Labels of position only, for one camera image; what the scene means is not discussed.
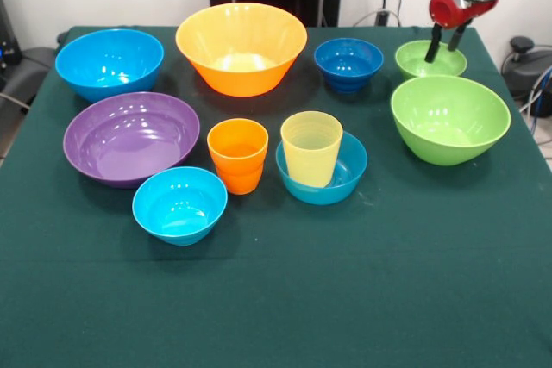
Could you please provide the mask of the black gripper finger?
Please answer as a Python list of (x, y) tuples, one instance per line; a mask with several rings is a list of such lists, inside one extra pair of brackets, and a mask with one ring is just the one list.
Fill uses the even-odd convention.
[(454, 31), (454, 33), (452, 34), (448, 42), (448, 50), (450, 52), (454, 52), (458, 48), (466, 28), (467, 28), (467, 25), (462, 24)]
[(441, 39), (442, 39), (442, 26), (440, 26), (439, 24), (435, 24), (431, 31), (430, 45), (424, 58), (424, 60), (427, 63), (434, 62), (440, 47)]

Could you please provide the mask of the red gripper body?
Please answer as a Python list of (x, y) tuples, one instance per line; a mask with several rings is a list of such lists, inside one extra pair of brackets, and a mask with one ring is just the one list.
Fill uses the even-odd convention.
[(497, 2), (498, 0), (430, 0), (429, 12), (434, 23), (442, 28), (452, 29), (484, 15)]

